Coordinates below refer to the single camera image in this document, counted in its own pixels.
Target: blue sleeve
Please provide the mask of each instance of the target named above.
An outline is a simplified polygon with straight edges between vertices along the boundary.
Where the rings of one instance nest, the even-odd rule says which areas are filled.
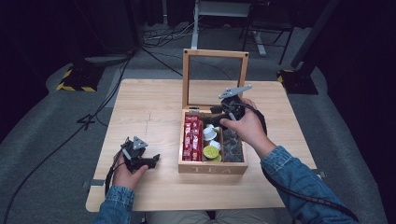
[[[332,190],[299,159],[276,147],[261,161],[262,169],[280,186],[305,196],[320,198],[344,206]],[[325,205],[310,203],[279,190],[290,215],[303,223],[356,223],[352,217]]]
[[[112,186],[105,201],[100,205],[98,215],[92,223],[131,223],[134,191],[121,186]]]

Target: black chair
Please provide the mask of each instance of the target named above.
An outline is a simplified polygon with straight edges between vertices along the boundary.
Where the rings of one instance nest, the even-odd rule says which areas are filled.
[[[284,46],[269,45],[284,48],[278,63],[281,65],[294,30],[292,23],[293,16],[290,14],[291,12],[287,6],[284,6],[280,1],[260,1],[252,3],[247,15],[247,24],[239,35],[239,38],[241,38],[242,34],[245,32],[242,51],[245,50],[249,31],[279,33],[274,44],[284,32],[289,32],[288,40]]]

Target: wooden table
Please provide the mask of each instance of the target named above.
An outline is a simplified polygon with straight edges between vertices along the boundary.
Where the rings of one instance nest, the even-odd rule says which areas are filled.
[[[315,169],[282,85],[274,81],[247,81],[248,84],[253,88],[244,92],[244,97],[253,100],[264,114],[270,139]],[[214,80],[194,80],[191,85],[195,87],[191,88],[191,95],[209,104],[219,104],[219,88],[234,86],[231,81]],[[113,156],[125,138],[137,135],[148,143],[144,157],[160,153],[161,158],[156,168],[148,170],[139,182],[135,211],[283,207],[276,189],[262,174],[258,156],[248,144],[248,168],[243,175],[180,174],[177,171],[181,94],[182,80],[124,79],[93,179],[105,179]],[[104,187],[91,187],[86,203],[88,211],[99,210],[104,191]]]

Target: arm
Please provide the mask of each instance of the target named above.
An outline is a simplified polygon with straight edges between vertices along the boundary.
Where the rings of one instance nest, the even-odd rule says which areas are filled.
[[[131,223],[131,212],[134,203],[134,189],[140,177],[147,171],[147,165],[131,174],[122,154],[116,162],[113,185],[92,223]]]
[[[257,108],[253,102],[243,99],[245,104]],[[293,158],[283,147],[277,147],[265,135],[260,120],[249,109],[238,121],[222,119],[222,125],[234,130],[241,139],[250,144],[261,159],[262,169],[276,183],[300,194],[342,204],[335,194],[300,160]],[[355,223],[344,213],[316,203],[298,199],[278,191],[290,215],[303,223]]]

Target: beige pants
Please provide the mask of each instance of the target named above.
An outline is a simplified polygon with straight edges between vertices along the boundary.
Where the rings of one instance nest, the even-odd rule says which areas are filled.
[[[276,224],[274,209],[218,210],[216,219],[206,211],[147,212],[148,224]]]

